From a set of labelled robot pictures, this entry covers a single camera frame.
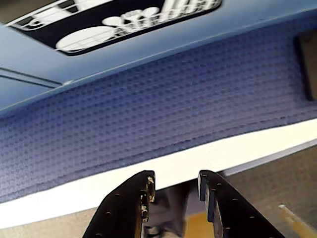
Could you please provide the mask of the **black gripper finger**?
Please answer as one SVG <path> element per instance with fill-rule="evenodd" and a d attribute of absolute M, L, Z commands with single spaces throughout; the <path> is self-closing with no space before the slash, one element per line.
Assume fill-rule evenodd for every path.
<path fill-rule="evenodd" d="M 154 200 L 155 172 L 136 173 L 102 200 L 83 238 L 140 238 Z"/>
<path fill-rule="evenodd" d="M 205 203 L 207 221 L 213 224 L 216 238 L 284 237 L 224 177 L 213 171 L 199 171 L 198 195 Z"/>

